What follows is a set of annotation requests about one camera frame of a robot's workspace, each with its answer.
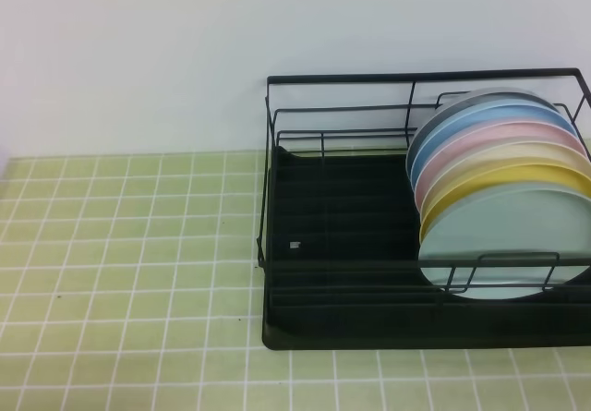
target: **mint green plate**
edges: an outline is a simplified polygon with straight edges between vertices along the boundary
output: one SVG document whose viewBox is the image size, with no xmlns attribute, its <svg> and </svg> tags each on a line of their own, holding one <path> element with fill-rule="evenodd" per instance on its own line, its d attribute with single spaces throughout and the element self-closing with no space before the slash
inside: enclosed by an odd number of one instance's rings
<svg viewBox="0 0 591 411">
<path fill-rule="evenodd" d="M 421 244 L 420 260 L 474 260 L 483 254 L 558 252 L 591 258 L 591 199 L 562 185 L 514 183 L 490 187 L 454 203 L 433 223 Z M 542 284 L 548 267 L 479 268 L 471 287 L 458 296 L 503 299 L 531 296 L 541 288 L 479 284 Z M 549 280 L 562 284 L 588 266 L 559 267 Z M 424 268 L 433 284 L 446 284 L 450 269 Z M 472 268 L 457 269 L 452 284 L 466 284 Z"/>
</svg>

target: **white wall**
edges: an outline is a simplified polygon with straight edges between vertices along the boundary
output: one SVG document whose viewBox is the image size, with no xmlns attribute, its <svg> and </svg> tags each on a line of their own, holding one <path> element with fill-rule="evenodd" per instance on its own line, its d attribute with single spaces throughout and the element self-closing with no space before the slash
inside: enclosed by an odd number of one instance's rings
<svg viewBox="0 0 591 411">
<path fill-rule="evenodd" d="M 13 155 L 263 145 L 270 74 L 578 66 L 591 0 L 0 0 Z"/>
</svg>

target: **yellow plate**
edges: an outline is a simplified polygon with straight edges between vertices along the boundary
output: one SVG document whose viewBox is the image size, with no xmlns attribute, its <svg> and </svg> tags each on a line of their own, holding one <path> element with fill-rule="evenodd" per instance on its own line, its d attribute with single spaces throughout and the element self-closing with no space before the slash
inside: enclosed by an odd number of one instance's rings
<svg viewBox="0 0 591 411">
<path fill-rule="evenodd" d="M 420 240 L 423 240 L 431 223 L 456 201 L 487 187 L 515 182 L 556 183 L 591 197 L 591 178 L 560 161 L 510 159 L 506 160 L 502 167 L 497 163 L 491 163 L 454 179 L 441 190 L 439 196 L 433 198 L 429 204 L 423 204 L 423 207 L 427 208 L 422 217 Z"/>
</svg>

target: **blue plate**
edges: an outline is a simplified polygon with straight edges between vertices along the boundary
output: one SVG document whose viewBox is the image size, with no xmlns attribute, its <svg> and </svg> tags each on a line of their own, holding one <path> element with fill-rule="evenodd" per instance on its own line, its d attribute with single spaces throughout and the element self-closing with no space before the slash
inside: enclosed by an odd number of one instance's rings
<svg viewBox="0 0 591 411">
<path fill-rule="evenodd" d="M 411 182 L 416 182 L 428 158 L 449 137 L 478 123 L 515 117 L 548 122 L 576 135 L 570 122 L 542 104 L 517 99 L 477 104 L 451 116 L 429 133 L 411 165 Z"/>
</svg>

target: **white grout line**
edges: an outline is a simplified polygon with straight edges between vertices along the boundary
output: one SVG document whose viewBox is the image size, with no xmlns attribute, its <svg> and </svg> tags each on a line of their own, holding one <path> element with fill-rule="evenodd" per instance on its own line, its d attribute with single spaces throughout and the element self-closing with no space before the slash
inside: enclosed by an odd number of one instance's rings
<svg viewBox="0 0 591 411">
<path fill-rule="evenodd" d="M 62 168 L 61 168 L 61 171 L 60 171 L 60 178 L 64 175 L 64 172 L 66 171 L 66 166 L 67 166 L 67 158 L 64 160 L 64 163 L 62 164 Z M 27 263 L 30 262 L 30 259 L 32 258 L 32 255 L 34 253 L 34 249 L 37 246 L 36 242 L 37 242 L 37 240 L 39 240 L 39 237 L 41 237 L 41 233 L 42 233 L 42 230 L 43 230 L 43 226 L 44 226 L 45 220 L 47 219 L 47 216 L 49 215 L 49 211 L 52 209 L 52 205 L 54 203 L 55 194 L 57 193 L 57 189 L 59 188 L 60 182 L 61 182 L 61 180 L 58 179 L 57 180 L 57 183 L 55 184 L 54 193 L 53 193 L 52 197 L 50 198 L 49 203 L 47 204 L 47 208 L 45 209 L 45 215 L 43 217 L 41 226 L 39 227 L 39 230 L 37 231 L 37 235 L 35 237 L 35 243 L 31 247 L 30 254 L 29 254 L 29 261 L 27 261 Z M 29 377 L 30 377 L 30 374 L 31 374 L 31 372 L 33 370 L 33 365 L 34 365 L 35 360 L 37 358 L 37 353 L 39 352 L 39 349 L 41 347 L 41 341 L 42 341 L 42 338 L 43 338 L 43 333 L 45 332 L 45 328 L 47 326 L 47 321 L 49 320 L 49 316 L 50 316 L 50 314 L 52 312 L 52 308 L 54 306 L 54 300 L 57 297 L 57 295 L 55 293 L 57 292 L 57 287 L 59 286 L 59 284 L 60 284 L 60 282 L 62 280 L 62 275 L 64 274 L 64 269 L 65 268 L 66 268 L 66 260 L 64 260 L 62 262 L 62 269 L 60 270 L 59 275 L 57 276 L 57 281 L 55 282 L 54 292 L 51 294 L 51 297 L 50 297 L 50 300 L 49 300 L 49 306 L 47 307 L 47 311 L 45 311 L 45 318 L 43 319 L 41 330 L 39 332 L 39 337 L 37 337 L 37 343 L 35 344 L 35 349 L 33 351 L 32 357 L 30 358 L 29 367 L 27 368 L 27 372 L 25 374 L 25 379 L 22 382 L 23 387 L 26 387 L 27 386 L 27 383 L 29 383 Z M 20 394 L 18 395 L 17 407 L 16 407 L 16 410 L 17 411 L 19 411 L 20 406 L 22 405 L 22 399 L 23 399 L 24 395 L 25 395 L 25 389 L 23 388 L 22 390 L 20 390 Z"/>
<path fill-rule="evenodd" d="M 480 396 L 478 395 L 478 388 L 476 386 L 476 379 L 474 377 L 474 370 L 472 368 L 472 362 L 470 361 L 470 354 L 468 350 L 464 350 L 465 361 L 468 364 L 468 372 L 470 373 L 470 380 L 472 381 L 472 389 L 474 390 L 474 398 L 476 400 L 476 409 L 482 411 L 482 404 L 480 403 Z"/>
<path fill-rule="evenodd" d="M 428 409 L 430 411 L 435 411 L 435 405 L 433 404 L 433 395 L 431 394 L 431 384 L 430 384 L 430 377 L 428 376 L 427 370 L 427 360 L 425 360 L 425 351 L 419 351 L 421 356 L 421 364 L 423 365 L 423 372 L 425 373 L 425 377 L 423 377 L 423 381 L 425 381 L 425 386 L 427 387 L 427 399 L 428 399 Z"/>
<path fill-rule="evenodd" d="M 191 169 L 193 169 L 195 165 L 195 156 L 191 156 Z M 183 218 L 183 224 L 181 225 L 181 235 L 185 231 L 185 225 L 187 223 L 187 212 L 188 212 L 188 203 L 189 203 L 189 195 L 191 193 L 191 185 L 193 180 L 189 180 L 188 188 L 187 188 L 187 195 L 185 200 L 185 217 Z M 182 248 L 182 239 L 178 238 L 178 250 L 176 252 L 176 261 L 181 260 L 181 248 Z M 176 277 L 178 275 L 178 265 L 175 264 L 175 270 L 173 273 L 173 284 L 172 289 L 176 290 Z M 170 316 L 173 310 L 173 301 L 175 299 L 175 294 L 171 293 L 170 297 L 168 298 L 168 308 L 166 310 L 166 319 L 164 322 L 164 333 L 163 333 L 163 342 L 160 349 L 160 356 L 158 357 L 158 368 L 156 369 L 156 386 L 154 386 L 154 391 L 151 398 L 151 411 L 156 409 L 156 398 L 158 394 L 158 384 L 160 383 L 160 376 L 162 375 L 162 368 L 163 368 L 163 360 L 164 360 L 164 352 L 166 349 L 166 337 L 168 335 L 168 325 L 170 324 Z"/>
<path fill-rule="evenodd" d="M 388 402 L 386 401 L 386 391 L 384 389 L 384 379 L 381 371 L 380 350 L 376 351 L 376 360 L 378 361 L 378 375 L 380 376 L 380 396 L 382 411 L 388 411 Z"/>
<path fill-rule="evenodd" d="M 554 353 L 554 357 L 556 357 L 556 361 L 558 362 L 558 366 L 561 369 L 561 376 L 562 380 L 564 381 L 564 386 L 566 387 L 566 391 L 569 394 L 569 399 L 571 400 L 571 407 L 574 411 L 576 411 L 576 402 L 574 400 L 573 391 L 571 390 L 571 385 L 566 376 L 566 370 L 564 369 L 564 364 L 562 363 L 561 355 L 558 352 L 557 348 L 552 348 L 552 352 Z"/>
<path fill-rule="evenodd" d="M 519 392 L 521 393 L 521 398 L 524 401 L 524 411 L 529 411 L 529 403 L 527 402 L 527 396 L 525 395 L 524 382 L 521 377 L 521 372 L 519 371 L 519 366 L 517 365 L 517 360 L 515 360 L 515 354 L 513 353 L 513 350 L 511 348 L 509 348 L 509 357 L 511 358 L 511 363 L 513 363 L 513 369 L 515 370 L 517 383 L 519 384 Z"/>
<path fill-rule="evenodd" d="M 158 189 L 158 186 L 160 184 L 160 173 L 162 172 L 162 169 L 163 169 L 163 154 L 160 156 L 160 159 L 158 162 L 158 176 L 156 177 L 156 190 Z M 152 214 L 154 212 L 155 201 L 156 201 L 156 191 L 154 191 L 154 195 L 151 198 L 150 214 Z M 148 236 L 148 233 L 150 231 L 150 224 L 151 224 L 151 219 L 148 219 L 148 223 L 146 224 L 146 231 L 144 232 L 144 238 Z M 139 261 L 140 262 L 143 260 L 143 255 L 144 255 L 145 249 L 146 249 L 146 242 L 144 241 L 141 244 L 141 251 L 139 252 Z M 136 268 L 136 275 L 135 275 L 134 281 L 133 281 L 132 290 L 134 292 L 131 294 L 131 296 L 129 296 L 129 303 L 127 304 L 126 320 L 123 322 L 123 331 L 121 332 L 121 340 L 119 341 L 119 350 L 117 352 L 117 357 L 115 359 L 115 366 L 113 367 L 113 374 L 111 375 L 111 386 L 109 387 L 109 393 L 107 394 L 107 403 L 105 405 L 106 411 L 109 411 L 109 408 L 111 406 L 111 400 L 113 398 L 113 386 L 115 384 L 117 370 L 119 368 L 119 362 L 121 361 L 121 356 L 123 354 L 123 345 L 125 343 L 126 335 L 127 335 L 127 325 L 129 324 L 129 317 L 131 316 L 131 309 L 133 308 L 133 302 L 135 299 L 135 291 L 137 290 L 139 273 L 140 273 L 141 267 L 142 267 L 142 265 L 141 265 L 141 263 L 139 263 L 138 267 Z"/>
<path fill-rule="evenodd" d="M 126 187 L 126 182 L 127 182 L 127 175 L 129 174 L 129 166 L 131 165 L 131 157 L 129 157 L 127 159 L 127 169 L 126 169 L 126 177 L 124 178 L 123 181 L 123 185 L 121 186 L 121 195 L 123 195 L 123 191 Z M 119 210 L 119 206 L 121 205 L 121 199 L 122 197 L 119 197 L 119 200 L 117 202 L 117 206 L 115 208 L 115 213 Z M 109 234 L 108 237 L 113 233 L 113 229 L 115 227 L 115 217 L 113 217 L 113 219 L 111 220 L 111 226 L 109 227 Z M 90 322 L 89 318 L 90 318 L 90 311 L 92 310 L 92 306 L 94 304 L 94 298 L 96 295 L 96 289 L 99 285 L 99 281 L 101 280 L 101 273 L 103 271 L 103 267 L 104 267 L 104 262 L 106 260 L 106 256 L 107 256 L 107 251 L 109 248 L 109 239 L 106 239 L 105 244 L 104 244 L 104 250 L 103 250 L 103 255 L 101 256 L 101 262 L 99 263 L 99 265 L 97 265 L 98 267 L 98 271 L 96 274 L 96 279 L 94 280 L 94 285 L 92 287 L 92 293 L 90 294 L 90 299 L 89 299 L 89 305 L 88 305 L 88 309 L 86 310 L 86 314 L 84 315 L 84 320 L 82 321 L 82 329 L 80 330 L 80 336 L 78 338 L 78 342 L 76 344 L 76 351 L 74 352 L 74 358 L 72 359 L 72 364 L 70 365 L 70 371 L 68 373 L 67 376 L 67 384 L 66 384 L 66 391 L 64 393 L 64 397 L 62 400 L 62 404 L 60 406 L 60 410 L 64 411 L 65 407 L 66 407 L 66 400 L 67 400 L 67 396 L 69 394 L 69 390 L 72 387 L 72 379 L 74 377 L 74 367 L 76 366 L 76 362 L 78 360 L 78 355 L 81 354 L 80 348 L 82 347 L 82 341 L 84 339 L 84 334 L 86 332 L 86 326 L 87 324 Z"/>
<path fill-rule="evenodd" d="M 227 163 L 227 159 L 228 159 L 228 154 L 227 152 L 225 152 L 223 154 L 223 172 L 222 172 L 222 192 L 223 189 L 225 187 L 225 169 L 226 169 L 226 163 Z M 210 317 L 211 317 L 211 304 L 213 303 L 213 287 L 215 286 L 215 269 L 217 266 L 217 259 L 218 259 L 218 249 L 219 249 L 219 244 L 220 244 L 220 238 L 219 238 L 219 234 L 220 234 L 220 225 L 222 224 L 222 208 L 223 208 L 223 203 L 220 203 L 220 208 L 218 211 L 218 225 L 217 225 L 217 231 L 216 231 L 216 238 L 215 238 L 215 249 L 213 251 L 213 269 L 211 271 L 211 291 L 210 291 L 210 303 L 207 306 L 207 320 L 206 320 L 206 324 L 205 324 L 205 341 L 203 343 L 203 357 L 201 358 L 201 373 L 199 374 L 199 392 L 197 395 L 197 411 L 200 411 L 201 409 L 201 399 L 203 397 L 203 380 L 205 378 L 205 364 L 207 362 L 207 350 L 208 350 L 208 344 L 209 344 L 209 338 L 210 338 Z"/>
</svg>

